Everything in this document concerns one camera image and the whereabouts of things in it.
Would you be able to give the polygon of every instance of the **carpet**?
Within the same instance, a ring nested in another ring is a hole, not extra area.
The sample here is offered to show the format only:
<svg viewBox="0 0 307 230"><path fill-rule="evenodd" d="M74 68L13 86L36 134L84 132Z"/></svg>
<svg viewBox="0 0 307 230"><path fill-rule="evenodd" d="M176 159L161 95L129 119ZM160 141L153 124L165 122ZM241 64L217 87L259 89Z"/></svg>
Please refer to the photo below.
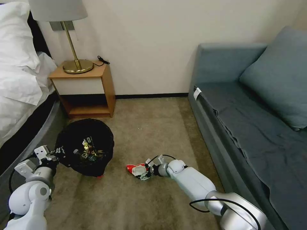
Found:
<svg viewBox="0 0 307 230"><path fill-rule="evenodd" d="M223 191L187 98L117 100L114 117L101 120L114 134L113 159L100 179L59 165L52 204L45 211L48 229L219 229L211 213L189 206L172 179L141 181L125 168L168 154Z"/></svg>

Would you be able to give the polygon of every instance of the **black trash bag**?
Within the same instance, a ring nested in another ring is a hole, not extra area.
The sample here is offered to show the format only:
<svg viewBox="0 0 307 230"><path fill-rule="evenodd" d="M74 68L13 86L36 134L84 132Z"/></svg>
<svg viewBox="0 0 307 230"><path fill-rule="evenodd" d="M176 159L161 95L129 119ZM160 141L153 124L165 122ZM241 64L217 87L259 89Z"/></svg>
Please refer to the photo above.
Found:
<svg viewBox="0 0 307 230"><path fill-rule="evenodd" d="M113 157L114 137L102 121L84 119L70 123L57 137L60 163L85 176L102 176Z"/></svg>

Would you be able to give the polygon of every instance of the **nightstand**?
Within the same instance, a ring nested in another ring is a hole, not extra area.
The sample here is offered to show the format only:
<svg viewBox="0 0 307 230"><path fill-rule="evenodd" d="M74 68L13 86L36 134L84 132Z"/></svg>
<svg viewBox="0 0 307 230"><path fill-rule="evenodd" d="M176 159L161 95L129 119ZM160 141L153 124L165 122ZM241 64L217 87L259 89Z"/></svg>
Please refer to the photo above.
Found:
<svg viewBox="0 0 307 230"><path fill-rule="evenodd" d="M49 76L68 117L113 117L115 92L110 66L96 66L86 73L68 74L63 62Z"/></svg>

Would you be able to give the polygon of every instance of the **black baseboard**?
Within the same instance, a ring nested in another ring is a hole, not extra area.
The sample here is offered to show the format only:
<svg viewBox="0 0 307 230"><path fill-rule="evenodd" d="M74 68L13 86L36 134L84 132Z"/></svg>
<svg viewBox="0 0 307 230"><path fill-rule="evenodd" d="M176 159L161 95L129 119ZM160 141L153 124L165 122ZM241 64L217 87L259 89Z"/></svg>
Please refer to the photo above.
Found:
<svg viewBox="0 0 307 230"><path fill-rule="evenodd" d="M172 93L172 94L129 94L116 95L116 99L132 99L132 98L160 98L160 97L187 97L188 93Z"/></svg>

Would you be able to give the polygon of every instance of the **brass lamp base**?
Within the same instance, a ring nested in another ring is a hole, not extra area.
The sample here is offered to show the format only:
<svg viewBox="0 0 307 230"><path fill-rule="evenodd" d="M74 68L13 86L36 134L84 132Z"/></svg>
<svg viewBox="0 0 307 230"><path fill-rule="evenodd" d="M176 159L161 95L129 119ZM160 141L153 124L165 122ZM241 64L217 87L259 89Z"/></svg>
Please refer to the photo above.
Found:
<svg viewBox="0 0 307 230"><path fill-rule="evenodd" d="M66 73L77 74L85 73L94 68L94 64L89 60L66 61L63 70Z"/></svg>

